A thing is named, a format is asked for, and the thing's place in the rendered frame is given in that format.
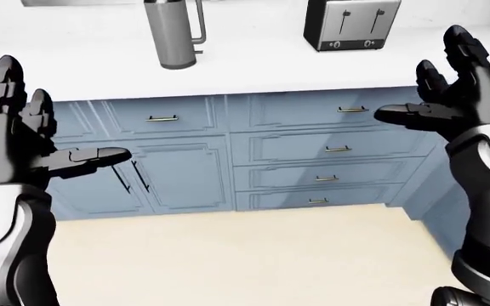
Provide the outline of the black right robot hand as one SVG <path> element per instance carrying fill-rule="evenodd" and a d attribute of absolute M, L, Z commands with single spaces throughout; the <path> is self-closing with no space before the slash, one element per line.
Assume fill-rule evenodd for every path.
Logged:
<path fill-rule="evenodd" d="M 447 83 L 429 60 L 416 67 L 421 104 L 385 105 L 374 113 L 380 122 L 406 129 L 436 132 L 452 142 L 469 129 L 490 124 L 490 63 L 488 52 L 461 25 L 443 36 L 447 62 L 458 80 Z"/>

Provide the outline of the black silver toaster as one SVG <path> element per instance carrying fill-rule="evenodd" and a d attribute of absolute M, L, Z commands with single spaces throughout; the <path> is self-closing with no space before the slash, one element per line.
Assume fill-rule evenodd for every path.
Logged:
<path fill-rule="evenodd" d="M 402 0 L 308 0 L 303 38 L 318 52 L 379 50 Z"/>

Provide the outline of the blue kitchen cabinet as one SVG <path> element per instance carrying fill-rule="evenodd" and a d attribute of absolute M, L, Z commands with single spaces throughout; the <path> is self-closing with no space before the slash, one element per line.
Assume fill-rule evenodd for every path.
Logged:
<path fill-rule="evenodd" d="M 416 103 L 415 88 L 245 93 L 54 105 L 57 147 L 125 147 L 131 161 L 51 181 L 60 220 L 384 203 L 422 221 L 446 254 L 461 247 L 469 208 L 443 139 L 373 119 L 382 105 Z M 364 106 L 368 111 L 339 113 Z M 146 122 L 149 116 L 175 122 Z M 325 147 L 348 146 L 348 152 Z M 339 180 L 316 182 L 335 175 Z M 328 198 L 329 203 L 308 200 Z"/>

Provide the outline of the silver electric kettle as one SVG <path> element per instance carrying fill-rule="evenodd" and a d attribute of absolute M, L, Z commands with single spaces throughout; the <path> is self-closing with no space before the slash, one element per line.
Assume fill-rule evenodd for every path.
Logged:
<path fill-rule="evenodd" d="M 182 70 L 196 64 L 195 50 L 207 40 L 202 0 L 194 0 L 197 7 L 200 37 L 193 37 L 186 0 L 143 0 L 157 57 L 162 68 Z"/>

